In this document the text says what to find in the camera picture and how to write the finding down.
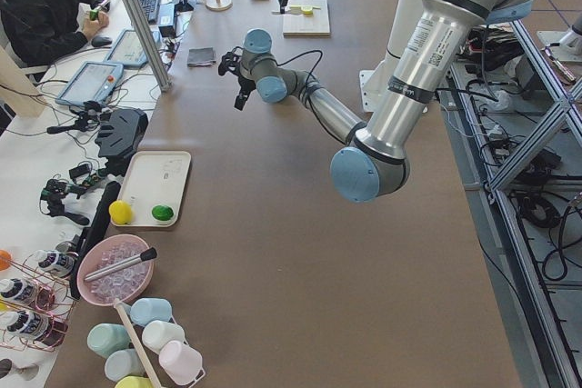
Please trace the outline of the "pink ribbed bowl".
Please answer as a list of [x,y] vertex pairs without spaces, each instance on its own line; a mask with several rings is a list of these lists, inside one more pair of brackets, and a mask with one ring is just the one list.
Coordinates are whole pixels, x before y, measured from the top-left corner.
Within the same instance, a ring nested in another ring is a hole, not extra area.
[[141,294],[151,282],[154,261],[148,260],[106,275],[92,282],[85,277],[149,249],[140,237],[119,234],[107,237],[93,247],[78,266],[75,285],[81,297],[97,306],[110,306],[115,299],[129,303]]

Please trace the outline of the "yellow plastic knife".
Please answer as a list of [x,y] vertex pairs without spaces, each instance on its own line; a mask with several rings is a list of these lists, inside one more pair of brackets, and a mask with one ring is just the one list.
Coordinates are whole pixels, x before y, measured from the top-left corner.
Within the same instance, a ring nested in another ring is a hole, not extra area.
[[[293,10],[293,11],[301,11],[301,7],[302,7],[302,6],[307,6],[307,5],[291,5],[291,6],[289,6],[289,10],[290,10],[290,11],[291,11],[291,10]],[[320,9],[320,7],[319,7],[319,6],[315,6],[315,5],[310,5],[310,6],[312,6],[312,7],[313,7],[313,10]]]

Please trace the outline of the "lemon half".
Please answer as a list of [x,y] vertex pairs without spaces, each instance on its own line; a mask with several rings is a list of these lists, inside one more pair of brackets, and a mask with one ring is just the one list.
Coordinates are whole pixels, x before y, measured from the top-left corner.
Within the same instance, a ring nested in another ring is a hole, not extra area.
[[301,12],[303,15],[309,16],[313,14],[313,7],[312,6],[302,6]]

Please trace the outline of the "bamboo cutting board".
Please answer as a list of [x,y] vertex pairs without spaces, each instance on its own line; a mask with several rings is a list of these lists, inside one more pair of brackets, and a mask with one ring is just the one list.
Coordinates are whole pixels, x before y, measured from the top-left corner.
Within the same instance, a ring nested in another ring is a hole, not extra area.
[[[313,10],[312,15],[306,16],[301,11],[290,11],[291,5],[315,5],[320,9]],[[282,19],[285,37],[329,37],[331,35],[327,0],[289,0]]]

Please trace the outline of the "grey folded cloth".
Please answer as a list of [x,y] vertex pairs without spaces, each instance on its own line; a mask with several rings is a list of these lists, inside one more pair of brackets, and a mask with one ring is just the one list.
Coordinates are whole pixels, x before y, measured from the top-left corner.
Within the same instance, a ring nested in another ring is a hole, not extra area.
[[210,66],[216,62],[213,47],[191,48],[188,50],[186,65],[188,67]]

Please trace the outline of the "blue teach pendant far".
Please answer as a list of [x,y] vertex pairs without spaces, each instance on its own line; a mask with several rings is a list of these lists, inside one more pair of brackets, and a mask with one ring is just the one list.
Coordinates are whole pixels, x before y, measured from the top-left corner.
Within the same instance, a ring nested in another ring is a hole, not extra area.
[[104,60],[121,64],[128,69],[139,69],[147,63],[147,56],[136,31],[124,29],[113,42]]

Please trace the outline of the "blue teach pendant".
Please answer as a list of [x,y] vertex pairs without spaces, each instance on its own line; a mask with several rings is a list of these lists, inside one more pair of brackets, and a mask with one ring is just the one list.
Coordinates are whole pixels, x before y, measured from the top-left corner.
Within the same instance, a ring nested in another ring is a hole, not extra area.
[[84,62],[55,102],[69,107],[83,107],[88,102],[105,106],[124,70],[124,66],[116,62]]
[[124,29],[113,42],[104,60],[121,64],[128,69],[139,69],[147,63],[147,56],[136,31]]

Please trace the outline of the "cream rabbit tray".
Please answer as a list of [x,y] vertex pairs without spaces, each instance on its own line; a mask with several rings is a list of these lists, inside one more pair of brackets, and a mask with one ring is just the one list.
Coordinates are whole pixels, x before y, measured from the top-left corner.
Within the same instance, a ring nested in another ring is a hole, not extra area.
[[[191,154],[186,151],[140,151],[128,166],[116,200],[131,205],[133,221],[118,227],[167,228],[176,223],[180,213]],[[167,204],[175,216],[169,222],[159,222],[151,215],[156,204]]]

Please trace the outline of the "blue teach pendant near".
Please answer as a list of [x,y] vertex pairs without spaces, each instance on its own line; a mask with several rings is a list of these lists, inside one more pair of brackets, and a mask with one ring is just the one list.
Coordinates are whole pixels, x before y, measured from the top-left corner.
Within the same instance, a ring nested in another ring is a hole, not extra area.
[[105,106],[124,70],[124,66],[116,62],[84,62],[55,102],[69,107],[83,107],[88,102]]

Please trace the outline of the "green lime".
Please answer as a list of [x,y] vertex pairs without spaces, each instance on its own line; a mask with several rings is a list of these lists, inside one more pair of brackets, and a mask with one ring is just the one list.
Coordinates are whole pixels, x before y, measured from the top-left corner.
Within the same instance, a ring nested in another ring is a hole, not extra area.
[[167,204],[156,204],[151,209],[152,217],[159,222],[169,222],[174,216],[174,210]]

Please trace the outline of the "whole yellow lemon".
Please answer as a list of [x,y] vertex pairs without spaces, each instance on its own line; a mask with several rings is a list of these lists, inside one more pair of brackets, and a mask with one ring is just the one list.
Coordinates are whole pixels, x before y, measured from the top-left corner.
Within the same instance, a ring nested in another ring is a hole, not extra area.
[[112,202],[108,207],[108,212],[116,225],[130,224],[133,221],[134,214],[131,205],[123,200]]

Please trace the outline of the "seated person in black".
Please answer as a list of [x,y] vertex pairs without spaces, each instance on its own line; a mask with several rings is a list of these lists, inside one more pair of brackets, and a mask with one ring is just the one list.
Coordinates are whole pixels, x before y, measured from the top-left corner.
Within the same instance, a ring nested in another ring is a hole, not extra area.
[[1,13],[7,39],[15,55],[27,66],[50,65],[87,45],[108,27],[108,7],[96,19],[78,22],[80,5],[97,7],[104,0],[5,0]]

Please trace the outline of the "pastel cup rack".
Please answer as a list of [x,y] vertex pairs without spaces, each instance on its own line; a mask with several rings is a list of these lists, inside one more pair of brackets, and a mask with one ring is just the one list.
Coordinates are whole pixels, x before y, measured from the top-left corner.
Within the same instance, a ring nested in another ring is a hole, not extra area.
[[163,384],[149,354],[178,387],[194,387],[206,376],[202,354],[186,340],[184,329],[176,323],[172,304],[164,298],[139,298],[127,304],[117,298],[106,303],[119,315],[130,342],[154,387]]

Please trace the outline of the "aluminium frame post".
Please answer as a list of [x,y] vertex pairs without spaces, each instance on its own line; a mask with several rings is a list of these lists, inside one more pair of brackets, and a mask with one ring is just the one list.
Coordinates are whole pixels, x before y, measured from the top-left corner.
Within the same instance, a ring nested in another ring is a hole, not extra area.
[[130,18],[131,24],[144,49],[147,62],[156,79],[161,92],[167,91],[171,87],[171,81],[158,52],[154,37],[152,36],[149,23],[138,0],[122,0],[125,10]]

